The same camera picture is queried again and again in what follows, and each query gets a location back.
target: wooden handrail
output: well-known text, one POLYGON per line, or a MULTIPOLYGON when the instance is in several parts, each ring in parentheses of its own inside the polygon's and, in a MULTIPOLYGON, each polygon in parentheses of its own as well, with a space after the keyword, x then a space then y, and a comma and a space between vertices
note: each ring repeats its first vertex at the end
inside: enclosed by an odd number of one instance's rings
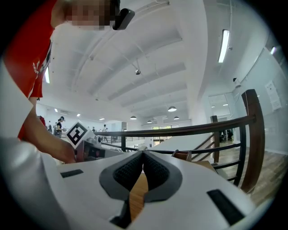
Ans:
POLYGON ((255 122, 249 124, 249 159, 241 186, 244 192, 249 193, 254 189, 262 169, 265 151, 265 131, 263 114, 256 91, 254 89, 247 90, 242 94, 242 99, 248 116, 252 115, 255 117, 255 122))
POLYGON ((119 137, 169 137, 169 136, 186 136, 203 133, 213 133, 216 131, 237 128, 243 125, 252 124, 255 122, 255 116, 245 116, 228 121, 221 121, 217 123, 201 124, 194 126, 186 126, 181 128, 168 129, 154 129, 141 131, 127 131, 127 132, 98 132, 96 135, 100 136, 119 136, 119 137))

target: white wall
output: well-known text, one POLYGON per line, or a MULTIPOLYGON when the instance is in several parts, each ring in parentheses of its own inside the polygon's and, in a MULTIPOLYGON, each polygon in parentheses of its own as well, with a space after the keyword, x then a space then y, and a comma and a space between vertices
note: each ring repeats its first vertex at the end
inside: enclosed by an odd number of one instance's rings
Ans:
MULTIPOLYGON (((233 96, 228 97, 229 106, 234 106, 235 101, 238 98, 238 93, 240 94, 240 98, 235 104, 236 109, 232 118, 234 119, 247 115, 241 94, 247 89, 255 89, 256 93, 259 95, 258 99, 264 117, 266 150, 288 154, 288 78, 283 73, 273 55, 271 55, 266 48, 264 48, 258 62, 241 84, 242 87, 235 89, 233 91, 233 96), (271 80, 276 87, 282 106, 275 111, 272 110, 270 98, 265 88, 265 85, 271 80)), ((246 131, 247 145, 249 145, 249 129, 247 128, 246 131)))
POLYGON ((242 1, 233 1, 232 31, 229 46, 232 51, 227 51, 221 75, 226 78, 229 90, 234 89, 232 79, 240 81, 250 71, 256 58, 265 46, 269 30, 260 16, 242 1))
POLYGON ((141 130, 141 123, 137 120, 131 120, 127 122, 127 131, 141 130))
POLYGON ((42 116, 45 119, 46 124, 48 124, 49 121, 51 121, 51 124, 54 125, 55 122, 58 122, 58 119, 60 116, 64 116, 65 121, 62 123, 62 126, 64 128, 70 128, 74 123, 76 123, 78 120, 80 120, 85 126, 89 126, 90 129, 94 126, 96 130, 102 129, 104 123, 102 122, 97 122, 93 120, 88 120, 88 119, 82 119, 80 117, 74 117, 71 115, 62 115, 59 112, 55 112, 53 108, 44 106, 42 104, 37 103, 36 105, 36 114, 38 116, 42 116))
POLYGON ((207 17, 203 1, 170 0, 187 51, 185 61, 187 106, 192 119, 194 106, 203 80, 208 51, 207 17))

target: hand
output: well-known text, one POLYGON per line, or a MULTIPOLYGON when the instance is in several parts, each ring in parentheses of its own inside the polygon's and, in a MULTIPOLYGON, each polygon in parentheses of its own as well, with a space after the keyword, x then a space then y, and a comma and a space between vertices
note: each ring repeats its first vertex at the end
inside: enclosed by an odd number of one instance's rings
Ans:
POLYGON ((74 148, 70 143, 63 141, 61 144, 61 148, 59 152, 57 153, 59 160, 65 162, 65 163, 75 163, 75 156, 74 156, 74 148))

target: security camera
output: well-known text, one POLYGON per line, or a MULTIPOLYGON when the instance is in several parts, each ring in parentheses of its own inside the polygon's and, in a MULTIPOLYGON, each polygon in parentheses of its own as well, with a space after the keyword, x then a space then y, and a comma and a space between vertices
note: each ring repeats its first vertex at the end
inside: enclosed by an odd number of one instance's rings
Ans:
POLYGON ((233 78, 233 82, 234 82, 235 88, 241 87, 241 84, 240 84, 239 80, 236 77, 233 78))

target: wooden floor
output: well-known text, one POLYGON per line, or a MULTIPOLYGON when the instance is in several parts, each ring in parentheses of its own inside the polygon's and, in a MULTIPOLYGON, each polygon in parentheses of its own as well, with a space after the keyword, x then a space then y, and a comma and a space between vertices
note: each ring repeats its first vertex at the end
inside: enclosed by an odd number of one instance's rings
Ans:
MULTIPOLYGON (((231 142, 221 143, 220 146, 231 144, 231 142)), ((247 148, 243 174, 239 188, 243 182, 249 156, 247 148)), ((219 163, 228 163, 239 158, 239 149, 229 149, 220 152, 219 163)), ((250 194, 251 199, 256 205, 261 204, 271 198, 277 192, 282 178, 288 167, 288 156, 277 153, 265 152, 262 170, 255 189, 250 194)), ((237 165, 218 170, 223 177, 232 177, 236 174, 237 165)), ((143 208, 143 197, 148 192, 148 184, 145 174, 141 174, 138 181, 130 192, 130 213, 132 221, 140 214, 143 208)))
MULTIPOLYGON (((231 142, 221 143, 220 146, 229 145, 231 142)), ((246 150, 245 165, 243 174, 240 180, 239 188, 242 185, 244 175, 247 169, 249 157, 249 148, 246 150)), ((220 152, 219 163, 228 163, 239 158, 239 149, 229 149, 220 152)), ((250 194, 251 199, 256 205, 261 204, 266 199, 273 197, 277 192, 282 178, 284 177, 288 166, 288 156, 266 152, 264 153, 264 160, 261 169, 261 173, 255 189, 250 194)), ((237 165, 228 168, 217 170, 223 177, 233 177, 236 175, 237 165)))

